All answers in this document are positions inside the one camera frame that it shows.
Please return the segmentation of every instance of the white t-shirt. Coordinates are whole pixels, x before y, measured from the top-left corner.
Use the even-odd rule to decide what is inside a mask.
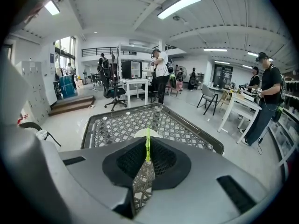
[[[166,64],[168,62],[168,56],[167,56],[166,52],[165,51],[160,52],[159,58],[162,58],[163,61],[157,65],[156,76],[163,77],[163,76],[169,75],[168,69],[166,66]]]
[[[75,75],[74,69],[71,66],[68,66],[68,74]]]

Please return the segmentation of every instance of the white floor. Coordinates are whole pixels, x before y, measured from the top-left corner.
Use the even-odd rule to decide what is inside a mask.
[[[94,108],[86,108],[78,111],[72,111],[60,115],[48,117],[42,128],[50,132],[55,139],[62,145],[57,146],[59,152],[77,150],[81,147],[81,141],[85,130],[85,125],[92,115],[110,112],[111,105],[104,108],[104,105],[111,102],[110,99],[103,97],[103,91],[92,90],[92,85],[88,84],[78,89],[79,95],[94,95],[96,98]],[[231,114],[223,129],[225,131],[217,132],[225,112],[225,105],[221,110],[216,108],[213,116],[213,107],[203,115],[205,108],[196,108],[201,91],[184,90],[181,94],[173,93],[166,95],[164,104],[174,112],[183,116],[205,132],[209,133],[224,145],[224,157],[256,177],[265,187],[270,190],[276,188],[281,183],[280,169],[277,168],[278,156],[269,133],[264,137],[261,143],[263,150],[262,155],[257,151],[257,142],[251,147],[236,141],[241,136],[237,128],[240,120],[236,114]],[[131,96],[132,107],[144,105],[144,101]],[[124,109],[123,106],[117,105],[114,110]]]

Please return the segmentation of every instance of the black pants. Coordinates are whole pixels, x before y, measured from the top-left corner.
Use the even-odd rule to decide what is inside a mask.
[[[165,88],[166,88],[166,84],[167,84],[168,80],[169,80],[169,75],[163,76],[163,77],[157,77],[158,98],[159,98],[159,103],[161,103],[161,104],[164,103]]]
[[[263,130],[267,127],[269,121],[276,112],[277,105],[266,104],[262,101],[258,104],[262,109],[256,116],[252,126],[245,135],[247,143],[251,146],[262,134]]]
[[[72,82],[73,82],[74,89],[76,90],[77,87],[76,87],[76,83],[75,83],[75,75],[72,75],[72,76],[71,76],[71,80],[72,80]]]

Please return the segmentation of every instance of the ceiling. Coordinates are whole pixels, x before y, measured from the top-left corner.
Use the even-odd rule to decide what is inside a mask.
[[[24,31],[50,42],[69,35],[138,36],[139,40],[164,39],[187,53],[211,59],[256,65],[248,51],[266,52],[281,70],[298,66],[292,38],[269,0],[202,0],[164,20],[163,8],[177,0],[54,0],[60,14],[43,8]]]

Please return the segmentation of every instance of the window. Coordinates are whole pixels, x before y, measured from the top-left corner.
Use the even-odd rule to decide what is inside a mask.
[[[70,53],[70,41],[71,41],[71,37],[66,37],[66,38],[63,38],[61,39],[61,42],[60,42],[60,49],[67,52],[67,53]]]
[[[75,69],[75,45],[76,39],[74,37],[66,37],[55,41],[55,66],[68,69],[67,64]]]

